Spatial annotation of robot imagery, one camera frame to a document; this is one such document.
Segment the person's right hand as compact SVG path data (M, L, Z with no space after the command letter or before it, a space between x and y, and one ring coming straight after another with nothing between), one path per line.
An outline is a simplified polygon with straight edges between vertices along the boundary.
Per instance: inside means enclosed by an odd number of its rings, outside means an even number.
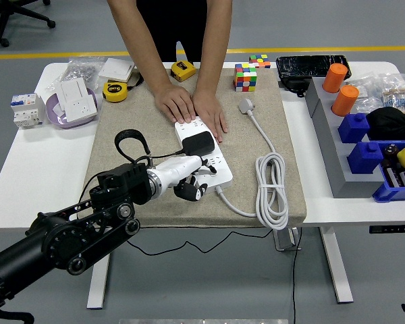
M154 91L155 105L172 123L189 123L196 117L190 93L181 86L168 84Z

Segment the person's left hand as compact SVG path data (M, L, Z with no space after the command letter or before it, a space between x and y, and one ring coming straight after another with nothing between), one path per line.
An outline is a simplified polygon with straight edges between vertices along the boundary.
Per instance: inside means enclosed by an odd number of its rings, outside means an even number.
M223 135L228 133L227 121L223 108L214 92L195 90L192 102L197 115L210 129L218 143L223 142Z

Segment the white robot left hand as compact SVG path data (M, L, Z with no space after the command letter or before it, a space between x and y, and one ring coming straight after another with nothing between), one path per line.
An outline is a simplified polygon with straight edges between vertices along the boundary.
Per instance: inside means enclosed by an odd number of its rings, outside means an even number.
M205 194L208 185L198 185L196 174L201 167L207 167L211 173L217 170L208 159L198 155L172 157L155 168L148 169L151 185L151 200L159 198L168 188L173 188L174 194L184 200L198 201Z

